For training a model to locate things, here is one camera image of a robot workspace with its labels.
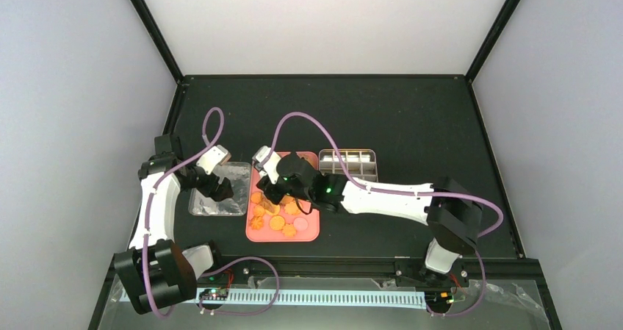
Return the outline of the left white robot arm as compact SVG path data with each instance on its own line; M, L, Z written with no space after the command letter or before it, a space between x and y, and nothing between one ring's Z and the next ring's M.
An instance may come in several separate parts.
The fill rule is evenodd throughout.
M155 153L138 170L142 201L127 251L114 255L115 272L135 312L162 317L161 309L193 299L201 274L215 263L211 243L186 250L174 241L176 203L183 190L196 189L214 201L233 197L231 182L214 170L230 153L208 145L190 159L181 157L178 136L154 139Z

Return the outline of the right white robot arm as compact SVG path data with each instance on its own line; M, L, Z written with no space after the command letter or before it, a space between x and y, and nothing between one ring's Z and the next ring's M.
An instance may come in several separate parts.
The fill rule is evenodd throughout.
M439 284L457 258L476 252L483 205L467 194L431 183L382 184L323 173L297 154L280 156L267 146L255 153L253 166L260 175L256 186L274 204L289 196L319 212L386 215L427 226L433 239L418 265L426 284Z

